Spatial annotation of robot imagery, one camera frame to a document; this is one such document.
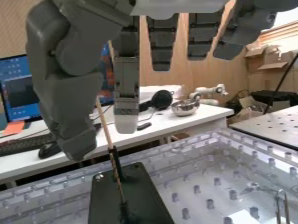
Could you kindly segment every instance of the headphones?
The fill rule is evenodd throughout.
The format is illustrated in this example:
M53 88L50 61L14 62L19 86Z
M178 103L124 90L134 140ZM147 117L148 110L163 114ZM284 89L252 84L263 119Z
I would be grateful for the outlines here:
M152 107L155 110L164 110L172 102L172 94L174 93L168 92L167 90L159 90L155 92L151 100L139 104L139 112L146 111L148 107Z

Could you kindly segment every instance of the gray robot arm segment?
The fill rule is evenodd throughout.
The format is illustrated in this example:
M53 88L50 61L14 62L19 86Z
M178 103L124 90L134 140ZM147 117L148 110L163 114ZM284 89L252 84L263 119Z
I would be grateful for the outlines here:
M91 10L96 3L98 0L67 1L62 15L46 0L33 7L26 19L26 53L41 115L62 151L75 161L96 145L89 113L102 83L100 47L116 36L130 18L127 7L122 12L119 5L108 6L100 1L108 8L104 17L106 12Z

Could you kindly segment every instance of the robotic arm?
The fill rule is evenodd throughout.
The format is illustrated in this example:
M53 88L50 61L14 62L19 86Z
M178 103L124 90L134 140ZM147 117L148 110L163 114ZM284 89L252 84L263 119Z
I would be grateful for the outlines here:
M70 160L95 148L89 119L102 77L98 58L111 41L114 119L119 133L132 133L138 115L138 20L147 15L151 64L168 71L178 13L188 13L188 60L203 60L227 0L43 0L26 19L26 53L42 118ZM214 57L230 60L251 43L275 14L296 0L238 0L219 34Z

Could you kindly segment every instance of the perforated metal surface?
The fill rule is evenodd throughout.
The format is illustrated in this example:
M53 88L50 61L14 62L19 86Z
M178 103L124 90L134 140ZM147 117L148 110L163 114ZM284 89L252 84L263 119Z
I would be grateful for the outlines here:
M231 128L298 150L298 106L232 124Z

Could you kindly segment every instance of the white wall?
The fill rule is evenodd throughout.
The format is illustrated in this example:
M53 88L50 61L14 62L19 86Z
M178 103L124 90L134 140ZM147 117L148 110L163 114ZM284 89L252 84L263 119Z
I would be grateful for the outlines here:
M285 12L279 12L276 14L275 24L272 28L285 25L287 23L291 23L296 20L298 20L298 8Z

